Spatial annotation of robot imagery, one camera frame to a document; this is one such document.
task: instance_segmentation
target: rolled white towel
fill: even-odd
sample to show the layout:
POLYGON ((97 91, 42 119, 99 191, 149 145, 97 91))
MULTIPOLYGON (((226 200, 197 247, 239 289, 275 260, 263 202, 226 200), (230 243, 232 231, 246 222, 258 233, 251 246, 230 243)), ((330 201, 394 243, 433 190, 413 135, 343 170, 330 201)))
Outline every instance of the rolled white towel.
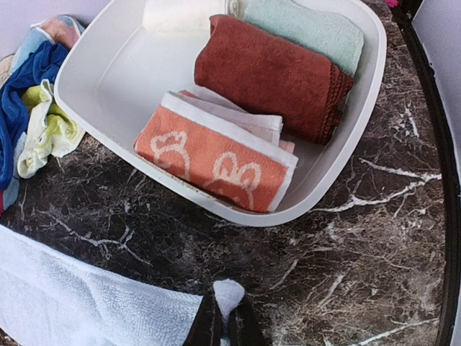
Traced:
POLYGON ((238 0, 146 0, 143 27, 155 32, 210 30, 215 14, 238 16, 238 0))

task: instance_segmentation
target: mint green towel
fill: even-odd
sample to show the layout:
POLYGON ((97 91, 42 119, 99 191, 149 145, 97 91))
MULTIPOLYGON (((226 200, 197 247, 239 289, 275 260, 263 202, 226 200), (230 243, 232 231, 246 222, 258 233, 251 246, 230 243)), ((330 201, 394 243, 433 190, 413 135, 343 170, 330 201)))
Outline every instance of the mint green towel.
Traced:
POLYGON ((364 36, 340 14, 306 9, 292 0, 250 0, 243 20, 320 53, 345 74, 355 75, 364 36))

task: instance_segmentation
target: pile of cloth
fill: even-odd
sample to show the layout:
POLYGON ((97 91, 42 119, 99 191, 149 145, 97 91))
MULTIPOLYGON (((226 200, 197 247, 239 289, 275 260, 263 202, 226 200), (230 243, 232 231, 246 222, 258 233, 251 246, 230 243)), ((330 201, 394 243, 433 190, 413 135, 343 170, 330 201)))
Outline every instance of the pile of cloth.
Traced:
POLYGON ((32 25, 17 52, 0 63, 0 215, 48 156, 77 148, 85 132, 54 102, 59 68, 84 31, 72 17, 32 25))
POLYGON ((340 14, 292 0, 249 0, 245 9, 236 0, 161 1, 153 11, 154 3, 146 2, 146 30, 211 28, 210 39, 195 63, 195 85, 164 95, 136 152, 230 205, 275 211, 298 163, 282 130, 329 143, 354 84, 363 32, 340 14))

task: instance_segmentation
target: pink flower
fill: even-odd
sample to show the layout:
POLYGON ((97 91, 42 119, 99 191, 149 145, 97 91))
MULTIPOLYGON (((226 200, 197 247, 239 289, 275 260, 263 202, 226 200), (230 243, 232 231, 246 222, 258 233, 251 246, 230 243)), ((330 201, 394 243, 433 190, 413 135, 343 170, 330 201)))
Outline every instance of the pink flower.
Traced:
POLYGON ((388 6, 393 9, 394 7, 397 7, 398 5, 398 0, 385 0, 388 6))

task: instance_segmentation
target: orange towel with animal design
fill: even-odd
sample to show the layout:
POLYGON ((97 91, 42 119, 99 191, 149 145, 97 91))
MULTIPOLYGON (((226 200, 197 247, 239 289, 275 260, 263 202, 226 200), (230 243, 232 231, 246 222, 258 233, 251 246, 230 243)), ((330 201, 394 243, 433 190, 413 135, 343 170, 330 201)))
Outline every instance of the orange towel with animal design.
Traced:
POLYGON ((168 92, 139 135, 136 152, 238 207, 275 211, 297 157, 168 92))

